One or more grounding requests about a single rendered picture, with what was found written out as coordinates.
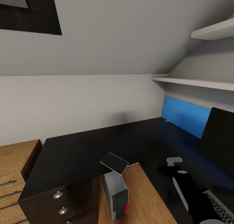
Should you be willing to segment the monitor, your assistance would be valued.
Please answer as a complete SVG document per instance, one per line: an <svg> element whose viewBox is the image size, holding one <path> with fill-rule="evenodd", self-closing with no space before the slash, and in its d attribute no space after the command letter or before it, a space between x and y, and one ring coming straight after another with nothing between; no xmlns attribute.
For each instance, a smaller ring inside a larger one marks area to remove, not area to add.
<svg viewBox="0 0 234 224"><path fill-rule="evenodd" d="M234 112L212 107L197 150L234 175Z"/></svg>

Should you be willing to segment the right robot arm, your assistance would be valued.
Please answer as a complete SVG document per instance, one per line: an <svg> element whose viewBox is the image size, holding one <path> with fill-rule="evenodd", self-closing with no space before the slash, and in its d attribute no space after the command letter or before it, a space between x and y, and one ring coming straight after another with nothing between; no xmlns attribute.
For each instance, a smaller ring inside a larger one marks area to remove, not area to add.
<svg viewBox="0 0 234 224"><path fill-rule="evenodd" d="M194 224L224 224L219 215L214 211L213 204L204 192L195 186L188 172L180 169L174 163L182 162L180 157L167 158L167 166L158 166L162 176L169 176L178 191L178 194L192 216Z"/></svg>

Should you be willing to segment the keyboard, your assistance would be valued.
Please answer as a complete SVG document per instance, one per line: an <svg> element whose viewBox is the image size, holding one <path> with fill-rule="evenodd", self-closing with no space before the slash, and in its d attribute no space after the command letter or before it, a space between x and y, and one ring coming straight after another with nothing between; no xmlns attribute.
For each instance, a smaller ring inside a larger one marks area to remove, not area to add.
<svg viewBox="0 0 234 224"><path fill-rule="evenodd" d="M204 192L211 203L214 211L219 215L224 224L234 224L234 214L212 193L210 190Z"/></svg>

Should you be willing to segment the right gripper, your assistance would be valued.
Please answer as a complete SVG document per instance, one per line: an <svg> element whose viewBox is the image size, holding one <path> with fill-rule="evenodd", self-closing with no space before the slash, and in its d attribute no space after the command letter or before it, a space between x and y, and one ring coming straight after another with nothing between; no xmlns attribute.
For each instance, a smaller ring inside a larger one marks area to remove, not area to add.
<svg viewBox="0 0 234 224"><path fill-rule="evenodd" d="M160 166L160 167L158 166L157 168L158 168L159 173L162 174L162 176L169 176L171 178L171 176L170 176L171 170L172 169L180 169L180 166L178 166L178 165L175 165L175 166Z"/></svg>

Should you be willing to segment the notebook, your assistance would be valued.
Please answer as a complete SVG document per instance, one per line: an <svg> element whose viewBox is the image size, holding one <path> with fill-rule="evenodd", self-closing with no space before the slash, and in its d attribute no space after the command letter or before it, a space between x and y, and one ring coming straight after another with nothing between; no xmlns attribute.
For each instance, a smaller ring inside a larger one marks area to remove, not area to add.
<svg viewBox="0 0 234 224"><path fill-rule="evenodd" d="M106 156L100 161L100 163L104 164L121 176L129 164L129 162L110 152L106 154Z"/></svg>

